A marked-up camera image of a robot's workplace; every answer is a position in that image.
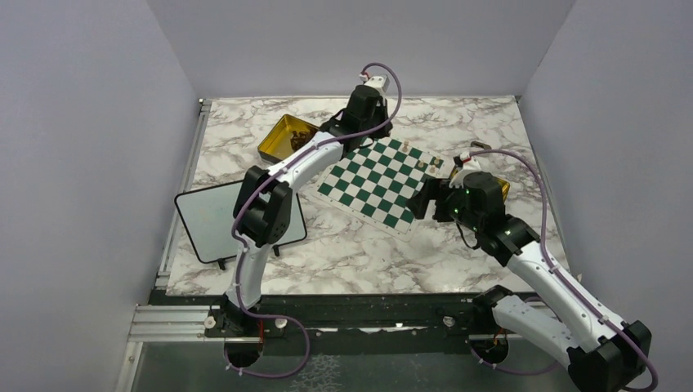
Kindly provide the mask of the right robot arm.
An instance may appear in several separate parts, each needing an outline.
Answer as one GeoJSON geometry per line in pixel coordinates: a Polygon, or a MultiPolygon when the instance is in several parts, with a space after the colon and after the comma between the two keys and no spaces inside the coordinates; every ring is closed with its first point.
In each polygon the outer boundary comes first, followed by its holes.
{"type": "Polygon", "coordinates": [[[497,285],[472,302],[478,330],[503,328],[522,336],[566,369],[581,391],[626,390],[646,370],[650,330],[604,306],[549,254],[528,224],[506,212],[508,187],[483,171],[466,174],[460,186],[429,178],[406,207],[422,219],[434,202],[435,221],[471,230],[474,247],[528,283],[555,314],[550,317],[497,285]]]}

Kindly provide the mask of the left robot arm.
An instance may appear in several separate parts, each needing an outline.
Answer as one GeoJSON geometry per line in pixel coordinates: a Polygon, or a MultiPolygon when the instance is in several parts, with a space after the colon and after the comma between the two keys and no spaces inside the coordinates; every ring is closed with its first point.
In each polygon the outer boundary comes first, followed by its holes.
{"type": "Polygon", "coordinates": [[[360,148],[364,139],[389,136],[387,85],[384,76],[369,78],[355,87],[346,107],[324,122],[299,150],[267,169],[253,166],[247,170],[231,228],[239,243],[234,277],[220,307],[220,315],[235,334],[247,335],[257,326],[252,307],[262,296],[270,250],[288,229],[295,192],[360,148]]]}

